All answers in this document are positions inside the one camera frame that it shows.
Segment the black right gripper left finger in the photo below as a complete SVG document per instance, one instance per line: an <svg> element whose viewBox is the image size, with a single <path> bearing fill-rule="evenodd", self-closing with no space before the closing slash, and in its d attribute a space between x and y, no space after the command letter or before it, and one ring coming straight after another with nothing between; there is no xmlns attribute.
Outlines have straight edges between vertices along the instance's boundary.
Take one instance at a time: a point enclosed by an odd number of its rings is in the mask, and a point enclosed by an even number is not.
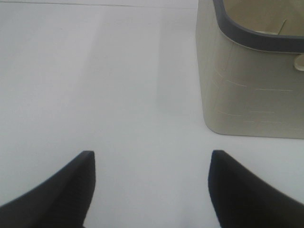
<svg viewBox="0 0 304 228"><path fill-rule="evenodd" d="M2 228L82 228L95 191L95 153L83 151L0 208Z"/></svg>

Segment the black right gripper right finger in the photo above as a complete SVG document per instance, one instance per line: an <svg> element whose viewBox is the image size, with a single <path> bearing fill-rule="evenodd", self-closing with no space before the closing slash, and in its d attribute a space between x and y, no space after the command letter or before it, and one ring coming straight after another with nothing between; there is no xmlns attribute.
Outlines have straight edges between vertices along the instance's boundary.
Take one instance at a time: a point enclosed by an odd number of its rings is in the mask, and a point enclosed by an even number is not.
<svg viewBox="0 0 304 228"><path fill-rule="evenodd" d="M304 206L222 150L211 155L209 195L222 228L302 228Z"/></svg>

